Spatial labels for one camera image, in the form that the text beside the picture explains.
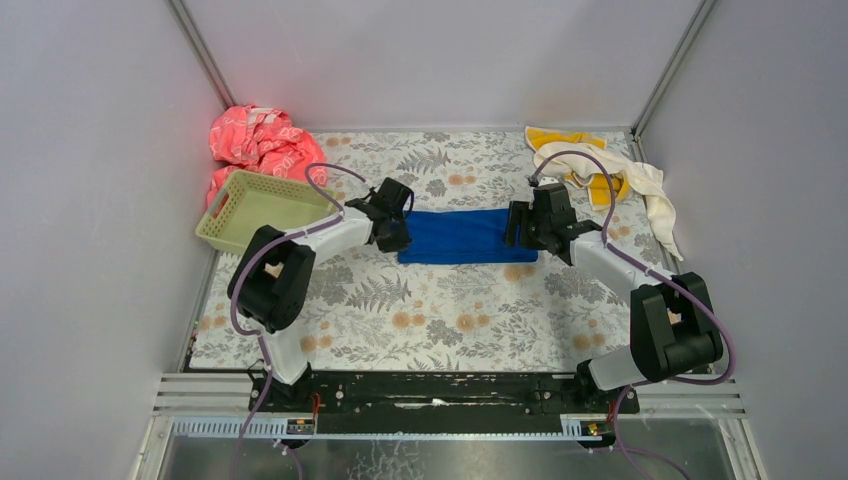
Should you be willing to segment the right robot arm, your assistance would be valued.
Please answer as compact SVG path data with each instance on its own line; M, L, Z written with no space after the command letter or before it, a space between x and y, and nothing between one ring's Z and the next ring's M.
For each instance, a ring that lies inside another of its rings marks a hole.
M504 242L549 252L595 277L629 307L628 344L577 367L574 392L587 400L638 384L688 383L688 372L730 351L699 275L674 275L625 253L609 238L606 223L578 220L563 185L537 186L532 201L511 202Z

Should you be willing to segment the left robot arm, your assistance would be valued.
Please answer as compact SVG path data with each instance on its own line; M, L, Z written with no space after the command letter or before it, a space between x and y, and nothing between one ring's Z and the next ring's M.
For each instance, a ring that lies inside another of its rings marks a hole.
M415 195L408 186L385 178L365 196L343 203L315 183L310 186L330 202L332 213L291 231L258 228L228 286L233 328L258 339L268 376L288 386L309 369L296 321L314 269L360 246L399 253L412 243L407 217Z

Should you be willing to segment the blue towel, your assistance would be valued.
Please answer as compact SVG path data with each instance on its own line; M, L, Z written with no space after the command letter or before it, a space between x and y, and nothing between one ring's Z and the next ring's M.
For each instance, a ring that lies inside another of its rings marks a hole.
M468 265L533 263L536 250L508 247L506 209L414 211L406 221L412 242L397 254L401 264Z

